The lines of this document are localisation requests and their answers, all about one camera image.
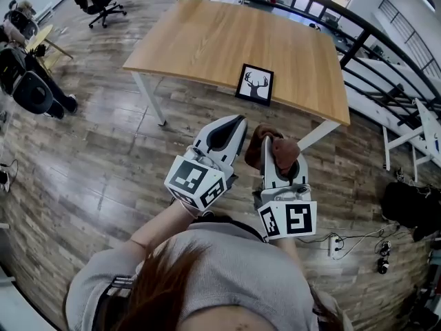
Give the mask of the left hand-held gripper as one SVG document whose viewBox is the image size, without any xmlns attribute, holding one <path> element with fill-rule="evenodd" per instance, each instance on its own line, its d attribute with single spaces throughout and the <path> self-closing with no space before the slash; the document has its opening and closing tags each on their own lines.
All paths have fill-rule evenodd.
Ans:
<svg viewBox="0 0 441 331">
<path fill-rule="evenodd" d="M 172 196 L 197 210 L 206 210 L 237 179 L 233 163 L 240 154 L 247 120 L 230 115 L 204 126 L 183 155 L 176 156 L 165 179 Z"/>
</svg>

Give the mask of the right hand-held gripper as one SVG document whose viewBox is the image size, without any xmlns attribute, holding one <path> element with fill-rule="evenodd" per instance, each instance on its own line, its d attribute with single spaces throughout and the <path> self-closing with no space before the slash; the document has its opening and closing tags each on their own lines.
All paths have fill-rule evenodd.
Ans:
<svg viewBox="0 0 441 331">
<path fill-rule="evenodd" d="M 263 139 L 260 155 L 260 174 L 264 190 L 253 192 L 254 207 L 262 221 L 268 241 L 304 237 L 316 233 L 317 203 L 311 200 L 308 185 L 308 165 L 300 153 L 295 162 L 290 187 L 276 188 L 276 167 L 271 137 Z"/>
</svg>

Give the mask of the brown cloth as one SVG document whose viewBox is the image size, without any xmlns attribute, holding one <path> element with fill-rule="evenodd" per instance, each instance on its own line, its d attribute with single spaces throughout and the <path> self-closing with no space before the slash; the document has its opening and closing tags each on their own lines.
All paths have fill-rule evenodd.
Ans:
<svg viewBox="0 0 441 331">
<path fill-rule="evenodd" d="M 294 165 L 300 154 L 300 148 L 295 140 L 284 138 L 282 133 L 269 125 L 260 124 L 254 130 L 245 152 L 245 163 L 255 169 L 261 169 L 261 150 L 265 137 L 271 139 L 271 153 L 280 174 L 288 179 L 293 178 L 296 171 Z"/>
</svg>

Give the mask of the black framed deer picture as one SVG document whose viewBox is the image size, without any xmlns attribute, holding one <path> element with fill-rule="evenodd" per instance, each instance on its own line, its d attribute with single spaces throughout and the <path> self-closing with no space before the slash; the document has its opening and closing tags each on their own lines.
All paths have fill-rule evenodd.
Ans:
<svg viewBox="0 0 441 331">
<path fill-rule="evenodd" d="M 269 106 L 271 103 L 274 72 L 244 63 L 235 97 Z"/>
</svg>

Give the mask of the person's left forearm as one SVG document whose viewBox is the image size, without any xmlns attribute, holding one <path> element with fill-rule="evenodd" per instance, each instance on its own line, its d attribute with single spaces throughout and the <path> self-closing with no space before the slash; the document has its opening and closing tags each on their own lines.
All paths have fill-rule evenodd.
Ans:
<svg viewBox="0 0 441 331">
<path fill-rule="evenodd" d="M 168 208 L 140 227 L 124 243 L 134 252 L 154 250 L 174 235 L 185 231 L 201 213 L 182 201 L 175 200 Z"/>
</svg>

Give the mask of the person's black trousers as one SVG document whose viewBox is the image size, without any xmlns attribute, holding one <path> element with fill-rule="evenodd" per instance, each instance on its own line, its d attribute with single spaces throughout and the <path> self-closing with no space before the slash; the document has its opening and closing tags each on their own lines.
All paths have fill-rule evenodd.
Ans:
<svg viewBox="0 0 441 331">
<path fill-rule="evenodd" d="M 250 225 L 247 225 L 246 223 L 242 223 L 240 221 L 234 220 L 228 215 L 216 216 L 211 210 L 205 211 L 204 213 L 202 213 L 201 216 L 197 217 L 196 219 L 194 219 L 192 221 L 192 224 L 196 224 L 196 223 L 228 223 L 228 224 L 232 224 L 232 225 L 254 235 L 257 239 L 259 239 L 260 241 L 265 243 L 265 240 L 261 236 L 261 234 L 256 229 L 251 227 Z"/>
</svg>

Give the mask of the white power strip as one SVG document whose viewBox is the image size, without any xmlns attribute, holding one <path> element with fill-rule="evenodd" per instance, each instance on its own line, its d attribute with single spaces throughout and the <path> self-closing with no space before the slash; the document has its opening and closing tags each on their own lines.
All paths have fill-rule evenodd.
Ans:
<svg viewBox="0 0 441 331">
<path fill-rule="evenodd" d="M 332 234 L 329 237 L 329 256 L 332 259 L 337 257 L 337 253 L 344 247 L 344 240 L 337 234 Z"/>
</svg>

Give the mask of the white staircase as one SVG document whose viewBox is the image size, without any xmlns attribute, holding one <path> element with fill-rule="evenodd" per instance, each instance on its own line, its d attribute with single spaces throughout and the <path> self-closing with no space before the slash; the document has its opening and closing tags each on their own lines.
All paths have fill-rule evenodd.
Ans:
<svg viewBox="0 0 441 331">
<path fill-rule="evenodd" d="M 355 57 L 342 69 L 349 107 L 397 134 L 422 126 L 419 105 L 441 123 L 441 80 L 411 68 Z"/>
</svg>

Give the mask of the person's grey knit top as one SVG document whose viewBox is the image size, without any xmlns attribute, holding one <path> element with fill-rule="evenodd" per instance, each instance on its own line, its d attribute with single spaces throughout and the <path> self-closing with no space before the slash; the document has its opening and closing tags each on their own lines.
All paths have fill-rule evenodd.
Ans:
<svg viewBox="0 0 441 331">
<path fill-rule="evenodd" d="M 142 253 L 97 252 L 65 318 L 70 331 L 353 331 L 288 254 L 228 223 L 191 223 Z"/>
</svg>

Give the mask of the white metal stand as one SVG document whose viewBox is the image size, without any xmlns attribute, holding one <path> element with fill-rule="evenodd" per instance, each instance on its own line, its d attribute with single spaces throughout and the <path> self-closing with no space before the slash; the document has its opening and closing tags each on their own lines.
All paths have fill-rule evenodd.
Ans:
<svg viewBox="0 0 441 331">
<path fill-rule="evenodd" d="M 429 161 L 441 163 L 441 125 L 420 100 L 414 99 L 413 102 L 417 105 L 417 114 L 422 125 L 393 141 L 388 140 L 387 129 L 382 127 L 385 153 L 383 167 L 390 171 L 390 150 L 409 142 L 413 159 L 413 181 L 417 183 L 419 165 Z"/>
</svg>

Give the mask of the black bag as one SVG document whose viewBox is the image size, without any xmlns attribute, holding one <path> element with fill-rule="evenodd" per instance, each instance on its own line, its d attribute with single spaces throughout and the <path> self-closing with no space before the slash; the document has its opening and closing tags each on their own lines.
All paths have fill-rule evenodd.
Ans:
<svg viewBox="0 0 441 331">
<path fill-rule="evenodd" d="M 380 205 L 384 219 L 413 230 L 415 242 L 441 230 L 441 190 L 431 185 L 389 183 Z"/>
</svg>

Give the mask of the small black device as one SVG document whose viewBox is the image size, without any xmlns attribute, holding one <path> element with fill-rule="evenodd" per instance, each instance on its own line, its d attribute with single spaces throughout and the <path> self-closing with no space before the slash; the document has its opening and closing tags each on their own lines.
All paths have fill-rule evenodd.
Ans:
<svg viewBox="0 0 441 331">
<path fill-rule="evenodd" d="M 391 253 L 391 242 L 385 241 L 379 251 L 379 259 L 377 260 L 377 272 L 379 274 L 386 274 L 389 269 L 389 256 Z"/>
</svg>

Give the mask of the wooden table with white legs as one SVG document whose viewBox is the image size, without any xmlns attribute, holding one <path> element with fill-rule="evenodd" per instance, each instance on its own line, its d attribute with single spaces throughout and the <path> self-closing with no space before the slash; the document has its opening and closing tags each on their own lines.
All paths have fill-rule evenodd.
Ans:
<svg viewBox="0 0 441 331">
<path fill-rule="evenodd" d="M 397 119 L 392 123 L 401 126 L 408 125 L 412 129 L 417 128 L 422 124 L 422 112 L 418 110 L 417 102 L 420 102 L 429 111 L 429 114 L 435 117 L 435 122 L 441 125 L 441 93 L 439 93 L 435 86 L 430 82 L 429 78 L 424 75 L 423 71 L 411 60 L 407 54 L 402 51 L 389 37 L 386 37 L 379 29 L 365 21 L 363 18 L 357 16 L 355 13 L 346 8 L 339 7 L 334 2 L 326 2 L 325 0 L 311 0 L 316 3 L 323 3 L 326 9 L 337 12 L 344 18 L 348 18 L 350 22 L 355 23 L 362 29 L 357 37 L 352 37 L 346 32 L 333 27 L 330 23 L 313 16 L 309 12 L 302 12 L 297 8 L 286 6 L 283 3 L 272 3 L 267 0 L 242 0 L 248 3 L 254 3 L 259 7 L 268 7 L 285 12 L 290 12 L 315 21 L 328 30 L 340 35 L 349 45 L 346 49 L 336 46 L 339 53 L 342 54 L 340 60 L 340 67 L 343 72 L 354 77 L 356 81 L 361 81 L 362 85 L 370 86 L 372 91 L 363 90 L 360 86 L 353 82 L 346 81 L 345 85 L 353 90 L 357 95 L 360 95 L 364 100 L 370 100 L 380 108 L 386 110 L 387 114 L 395 116 Z M 393 66 L 384 57 L 366 45 L 369 37 L 375 37 L 379 42 L 388 47 L 393 54 L 399 57 L 406 66 L 410 67 L 411 72 L 417 76 L 421 82 L 429 89 L 429 93 L 433 95 L 432 98 L 425 96 L 416 85 L 404 75 L 402 71 Z M 367 63 L 366 58 L 357 56 L 359 51 L 364 51 L 368 55 L 374 56 L 374 59 L 386 66 L 388 70 L 392 71 L 400 79 L 406 82 L 411 89 L 416 91 L 417 95 L 411 97 L 398 87 L 397 83 L 391 80 L 384 72 L 378 71 L 373 66 Z"/>
</svg>

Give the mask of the grey shell chair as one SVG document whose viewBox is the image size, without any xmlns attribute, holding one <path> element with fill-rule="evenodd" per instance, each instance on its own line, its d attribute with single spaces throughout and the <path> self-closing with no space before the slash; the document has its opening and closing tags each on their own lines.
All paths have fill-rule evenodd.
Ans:
<svg viewBox="0 0 441 331">
<path fill-rule="evenodd" d="M 33 114 L 43 114 L 50 109 L 53 95 L 46 83 L 32 71 L 25 72 L 12 91 L 13 99 Z"/>
</svg>

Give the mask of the round yellow table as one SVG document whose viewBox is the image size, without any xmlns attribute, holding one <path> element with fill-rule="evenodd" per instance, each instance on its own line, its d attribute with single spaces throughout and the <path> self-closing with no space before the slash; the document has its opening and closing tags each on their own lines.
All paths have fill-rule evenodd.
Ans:
<svg viewBox="0 0 441 331">
<path fill-rule="evenodd" d="M 70 59 L 74 58 L 69 52 L 65 51 L 63 48 L 59 47 L 56 43 L 48 39 L 52 29 L 53 29 L 52 24 L 44 27 L 43 29 L 38 31 L 37 34 L 31 38 L 31 40 L 29 40 L 27 46 L 25 47 L 25 50 L 27 52 L 31 52 L 31 51 L 36 52 L 39 46 L 45 46 L 45 45 L 49 45 L 50 47 L 55 49 L 55 52 L 50 53 L 50 55 L 47 57 L 45 56 L 37 57 L 37 61 L 39 62 L 39 64 L 43 67 L 43 69 L 46 72 L 49 73 L 51 73 L 51 69 L 54 67 L 54 65 L 62 56 L 69 57 Z"/>
</svg>

